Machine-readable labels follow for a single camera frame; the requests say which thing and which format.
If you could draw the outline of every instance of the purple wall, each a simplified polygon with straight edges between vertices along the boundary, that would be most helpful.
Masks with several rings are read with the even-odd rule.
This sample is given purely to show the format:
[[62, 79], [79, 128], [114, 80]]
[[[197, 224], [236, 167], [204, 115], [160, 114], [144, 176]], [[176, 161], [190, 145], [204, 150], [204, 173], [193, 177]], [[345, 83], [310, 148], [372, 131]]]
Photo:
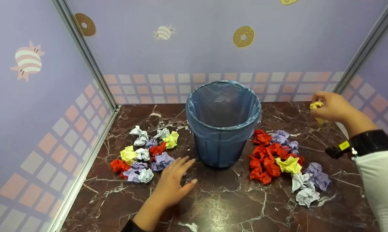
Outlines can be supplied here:
[[[240, 81], [262, 101], [332, 90], [388, 0], [68, 3], [93, 20], [92, 53], [116, 101], [132, 104], [184, 103], [196, 85], [219, 79]], [[168, 40], [154, 38], [162, 25], [175, 28]], [[244, 25], [254, 41], [238, 48], [233, 33]]]
[[54, 4], [0, 1], [0, 232], [46, 229], [110, 114]]
[[344, 96], [388, 133], [388, 31], [345, 90]]

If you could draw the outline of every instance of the white sleeve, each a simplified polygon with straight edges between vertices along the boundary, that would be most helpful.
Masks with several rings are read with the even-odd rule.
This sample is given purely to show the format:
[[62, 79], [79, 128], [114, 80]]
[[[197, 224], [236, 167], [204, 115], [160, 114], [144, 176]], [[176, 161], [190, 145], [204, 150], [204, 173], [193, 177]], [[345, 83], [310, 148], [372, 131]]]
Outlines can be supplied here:
[[382, 232], [388, 232], [388, 151], [354, 159], [369, 205]]

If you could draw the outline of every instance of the donut illustration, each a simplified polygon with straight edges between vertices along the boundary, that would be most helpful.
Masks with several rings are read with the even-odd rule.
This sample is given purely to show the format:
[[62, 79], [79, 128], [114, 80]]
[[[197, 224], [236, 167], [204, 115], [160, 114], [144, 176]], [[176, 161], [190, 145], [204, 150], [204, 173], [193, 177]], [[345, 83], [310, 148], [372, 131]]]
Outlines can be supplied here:
[[298, 0], [280, 0], [281, 4], [283, 4], [283, 5], [291, 5], [297, 1]]
[[171, 35], [175, 34], [175, 28], [172, 28], [171, 25], [166, 26], [162, 25], [159, 26], [157, 31], [154, 31], [154, 39], [159, 40], [169, 40], [171, 38]]
[[95, 35], [95, 24], [90, 17], [84, 15], [83, 13], [76, 13], [75, 19], [84, 36]]
[[41, 45], [34, 46], [29, 41], [29, 47], [21, 47], [15, 53], [15, 61], [17, 66], [13, 66], [11, 70], [18, 72], [19, 79], [29, 81], [29, 75], [38, 73], [42, 68], [41, 56], [45, 53], [41, 51]]
[[253, 40], [254, 30], [247, 25], [238, 28], [234, 32], [233, 41], [237, 47], [247, 47], [253, 42]]

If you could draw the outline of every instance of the purple crumpled paper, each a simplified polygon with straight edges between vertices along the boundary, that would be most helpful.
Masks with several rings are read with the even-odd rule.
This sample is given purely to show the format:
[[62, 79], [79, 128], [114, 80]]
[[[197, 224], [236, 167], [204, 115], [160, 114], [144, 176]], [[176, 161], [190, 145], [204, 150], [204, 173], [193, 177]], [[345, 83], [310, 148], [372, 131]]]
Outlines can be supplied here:
[[272, 140], [271, 142], [279, 143], [283, 146], [290, 147], [291, 153], [299, 154], [298, 153], [298, 141], [290, 141], [288, 137], [290, 136], [289, 133], [283, 130], [277, 130], [274, 132], [274, 134], [271, 135]]
[[138, 180], [138, 176], [140, 175], [140, 170], [148, 168], [147, 163], [143, 162], [134, 162], [131, 166], [131, 168], [128, 169], [128, 171], [125, 171], [122, 173], [122, 175], [125, 175], [128, 177], [128, 182], [135, 182], [140, 183]]
[[314, 182], [315, 186], [321, 191], [326, 191], [331, 180], [328, 175], [322, 172], [322, 166], [319, 163], [309, 163], [309, 167], [305, 173], [311, 173], [310, 181]]
[[151, 163], [151, 169], [154, 172], [162, 171], [174, 161], [175, 159], [170, 157], [167, 151], [164, 151], [163, 154], [155, 156], [155, 161]]
[[154, 146], [158, 146], [157, 140], [155, 138], [151, 138], [147, 143], [145, 144], [145, 148], [151, 148]]

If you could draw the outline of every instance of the child's hand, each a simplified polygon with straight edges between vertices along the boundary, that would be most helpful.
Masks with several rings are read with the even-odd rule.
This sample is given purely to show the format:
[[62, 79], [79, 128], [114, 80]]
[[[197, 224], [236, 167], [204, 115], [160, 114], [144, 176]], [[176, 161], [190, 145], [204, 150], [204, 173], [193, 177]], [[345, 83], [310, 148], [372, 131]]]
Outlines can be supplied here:
[[167, 167], [161, 174], [157, 187], [150, 197], [161, 204], [164, 209], [178, 203], [197, 183], [197, 179], [193, 179], [183, 187], [180, 185], [182, 176], [195, 162], [195, 159], [187, 160], [188, 156], [178, 158]]
[[317, 92], [313, 95], [312, 102], [323, 102], [323, 106], [310, 111], [315, 118], [321, 118], [329, 121], [344, 122], [353, 114], [358, 112], [341, 95], [332, 92]]

